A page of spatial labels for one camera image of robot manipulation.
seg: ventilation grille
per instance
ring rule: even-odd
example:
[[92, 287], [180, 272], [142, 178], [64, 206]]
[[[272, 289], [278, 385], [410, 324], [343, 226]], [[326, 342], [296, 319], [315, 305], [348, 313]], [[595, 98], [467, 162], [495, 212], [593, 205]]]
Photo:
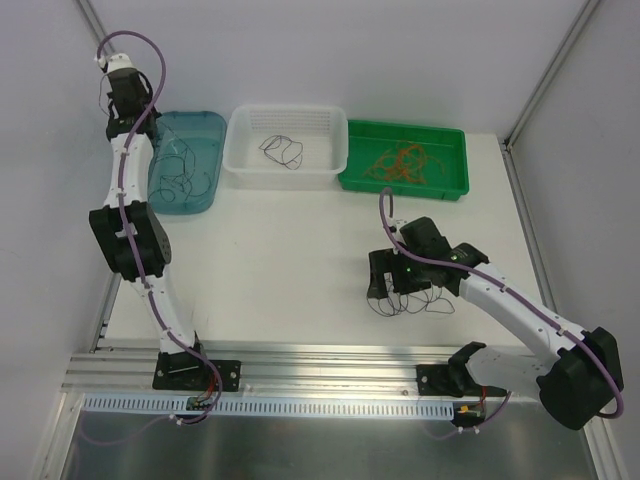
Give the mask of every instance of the ventilation grille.
[[[187, 410], [188, 397], [170, 395], [87, 394], [88, 412], [141, 414], [194, 414]], [[306, 398], [222, 397], [212, 415], [263, 417], [346, 417], [453, 419], [451, 402], [420, 400], [339, 400]]]

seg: white tabletop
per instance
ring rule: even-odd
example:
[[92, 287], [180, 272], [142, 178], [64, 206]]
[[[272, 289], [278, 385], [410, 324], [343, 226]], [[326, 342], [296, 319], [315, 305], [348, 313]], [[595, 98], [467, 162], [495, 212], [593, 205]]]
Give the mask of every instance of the white tabletop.
[[[467, 135], [471, 191], [458, 202], [395, 198], [395, 217], [433, 218], [539, 298], [497, 139]], [[447, 294], [452, 315], [383, 318], [367, 305], [368, 253], [387, 248], [377, 195], [238, 190], [224, 172], [203, 214], [160, 216], [178, 295], [203, 340], [342, 345], [520, 345], [495, 320]], [[156, 338], [142, 299], [122, 282], [107, 338]]]

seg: white plastic basket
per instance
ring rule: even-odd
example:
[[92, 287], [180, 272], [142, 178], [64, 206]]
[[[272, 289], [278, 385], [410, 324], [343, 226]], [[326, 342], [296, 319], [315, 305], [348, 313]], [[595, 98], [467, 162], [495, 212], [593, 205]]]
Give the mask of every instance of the white plastic basket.
[[[274, 135], [284, 135], [301, 147], [301, 160], [291, 169], [270, 159], [260, 148]], [[287, 163], [300, 148], [269, 151]], [[235, 186], [269, 190], [321, 190], [347, 167], [347, 117], [338, 107], [245, 105], [231, 115], [222, 165]]]

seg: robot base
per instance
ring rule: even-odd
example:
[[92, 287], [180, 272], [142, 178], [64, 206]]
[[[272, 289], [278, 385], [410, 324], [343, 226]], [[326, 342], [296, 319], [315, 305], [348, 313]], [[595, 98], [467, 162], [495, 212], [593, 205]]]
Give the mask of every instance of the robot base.
[[[193, 347], [203, 354], [200, 342]], [[237, 360], [211, 360], [222, 378], [223, 392], [237, 392], [240, 386], [242, 363]], [[211, 376], [209, 367], [187, 352], [174, 354], [159, 353], [153, 376], [154, 390], [203, 392], [209, 388]]]

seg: green plastic tray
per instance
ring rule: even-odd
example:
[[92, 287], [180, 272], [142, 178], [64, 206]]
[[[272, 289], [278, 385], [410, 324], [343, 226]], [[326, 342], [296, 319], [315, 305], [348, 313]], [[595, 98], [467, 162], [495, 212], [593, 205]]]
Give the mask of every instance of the green plastic tray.
[[[428, 157], [422, 169], [426, 183], [385, 182], [369, 177], [366, 172], [385, 152], [395, 151], [398, 142], [422, 145]], [[393, 188], [394, 195], [458, 200], [469, 193], [467, 149], [464, 132], [447, 128], [418, 127], [392, 123], [349, 121], [349, 159], [339, 177], [345, 190], [378, 193]]]

